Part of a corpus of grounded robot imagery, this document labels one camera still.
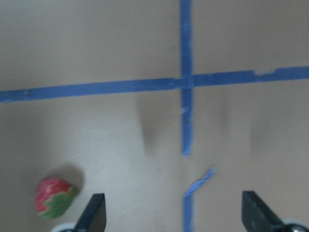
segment gray surface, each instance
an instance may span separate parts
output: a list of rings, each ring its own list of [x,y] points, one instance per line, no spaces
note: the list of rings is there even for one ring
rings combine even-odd
[[[195,73],[309,64],[307,1],[194,1]],[[178,1],[2,1],[0,90],[179,76]],[[195,89],[192,156],[181,156],[178,91],[0,104],[0,224],[49,231],[105,192],[107,231],[245,231],[241,192],[308,223],[309,81]],[[82,188],[67,213],[37,218],[36,185]]]

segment strawberry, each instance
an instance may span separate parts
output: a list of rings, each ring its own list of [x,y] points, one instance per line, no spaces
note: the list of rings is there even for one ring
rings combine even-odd
[[[43,218],[58,218],[66,212],[77,193],[73,185],[62,179],[43,179],[35,198],[36,211]]]

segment vertical blue tape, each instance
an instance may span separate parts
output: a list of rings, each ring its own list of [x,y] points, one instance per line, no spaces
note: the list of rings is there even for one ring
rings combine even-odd
[[[183,155],[189,156],[192,147],[192,101],[194,79],[192,77],[192,28],[191,28],[191,0],[180,1],[181,21],[181,73],[185,81],[182,90],[182,137]]]
[[[193,193],[200,187],[202,184],[207,182],[215,173],[215,168],[210,168],[206,175],[196,181],[190,188],[187,190],[186,194],[183,197],[183,232],[194,232],[193,229]]]

